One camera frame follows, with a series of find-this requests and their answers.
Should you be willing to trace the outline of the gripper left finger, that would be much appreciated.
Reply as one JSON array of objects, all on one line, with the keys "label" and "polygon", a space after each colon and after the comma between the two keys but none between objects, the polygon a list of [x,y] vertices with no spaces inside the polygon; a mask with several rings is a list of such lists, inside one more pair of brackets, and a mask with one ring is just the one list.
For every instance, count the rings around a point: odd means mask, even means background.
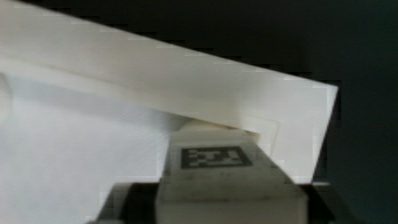
[{"label": "gripper left finger", "polygon": [[98,217],[87,224],[157,224],[157,183],[118,183]]}]

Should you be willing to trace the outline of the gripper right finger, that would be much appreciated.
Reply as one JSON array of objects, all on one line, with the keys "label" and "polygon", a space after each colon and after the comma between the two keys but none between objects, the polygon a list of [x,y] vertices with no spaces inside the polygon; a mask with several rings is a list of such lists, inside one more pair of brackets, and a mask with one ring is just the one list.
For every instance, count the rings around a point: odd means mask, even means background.
[{"label": "gripper right finger", "polygon": [[347,203],[327,182],[301,184],[309,198],[308,224],[356,224]]}]

